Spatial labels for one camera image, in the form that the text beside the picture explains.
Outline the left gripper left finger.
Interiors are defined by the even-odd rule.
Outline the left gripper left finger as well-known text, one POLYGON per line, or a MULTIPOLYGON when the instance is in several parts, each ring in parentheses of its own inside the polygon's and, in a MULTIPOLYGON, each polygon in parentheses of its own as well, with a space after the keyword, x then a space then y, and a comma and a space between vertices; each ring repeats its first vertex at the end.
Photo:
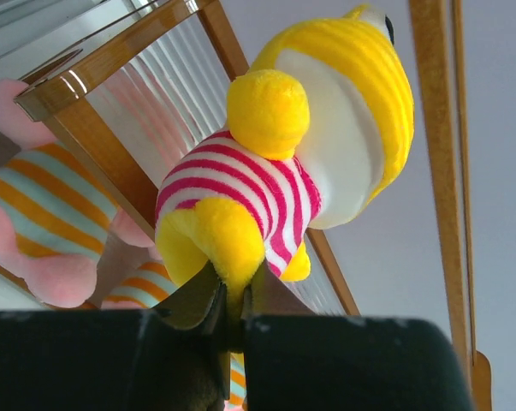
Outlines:
POLYGON ((0 311, 0 410, 221 410, 226 289, 207 265, 150 309, 0 311))

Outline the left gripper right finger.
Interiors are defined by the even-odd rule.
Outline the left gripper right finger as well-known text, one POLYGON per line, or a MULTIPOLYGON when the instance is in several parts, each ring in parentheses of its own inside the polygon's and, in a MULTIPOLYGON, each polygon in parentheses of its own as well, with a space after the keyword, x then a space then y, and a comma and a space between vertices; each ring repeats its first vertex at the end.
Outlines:
POLYGON ((261 265, 243 308, 251 410, 473 410, 451 342, 422 319, 318 315, 261 265))

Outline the pink plush face-down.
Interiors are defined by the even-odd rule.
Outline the pink plush face-down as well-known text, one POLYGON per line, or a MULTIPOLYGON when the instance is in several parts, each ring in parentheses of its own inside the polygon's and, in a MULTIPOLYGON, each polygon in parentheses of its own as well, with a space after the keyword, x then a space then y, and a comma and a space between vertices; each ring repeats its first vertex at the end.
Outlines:
MULTIPOLYGON (((103 309, 151 308, 172 295, 175 285, 162 262, 149 260, 115 286, 104 297, 103 309)), ((230 396, 225 410, 244 410, 246 399, 246 375, 242 354, 230 355, 230 396)))

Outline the pink plush orange stripes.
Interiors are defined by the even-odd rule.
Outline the pink plush orange stripes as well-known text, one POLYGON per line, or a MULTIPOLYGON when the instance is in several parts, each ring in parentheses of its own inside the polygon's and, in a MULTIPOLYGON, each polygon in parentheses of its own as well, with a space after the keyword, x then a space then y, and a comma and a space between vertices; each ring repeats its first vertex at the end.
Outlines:
POLYGON ((0 266, 45 304, 72 308, 94 292, 110 233, 151 238, 42 123, 16 103, 27 88, 0 80, 0 133, 21 150, 0 166, 0 266))

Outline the yellow plush red stripes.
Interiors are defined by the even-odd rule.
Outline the yellow plush red stripes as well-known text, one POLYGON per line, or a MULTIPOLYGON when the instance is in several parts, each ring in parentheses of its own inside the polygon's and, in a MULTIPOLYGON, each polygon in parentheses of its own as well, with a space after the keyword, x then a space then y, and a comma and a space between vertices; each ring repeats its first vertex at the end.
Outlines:
POLYGON ((305 280, 306 231, 355 219, 400 175, 413 136, 412 90, 383 10, 284 29, 230 84, 225 126, 163 179, 155 242, 171 280, 212 264, 234 312, 261 265, 305 280))

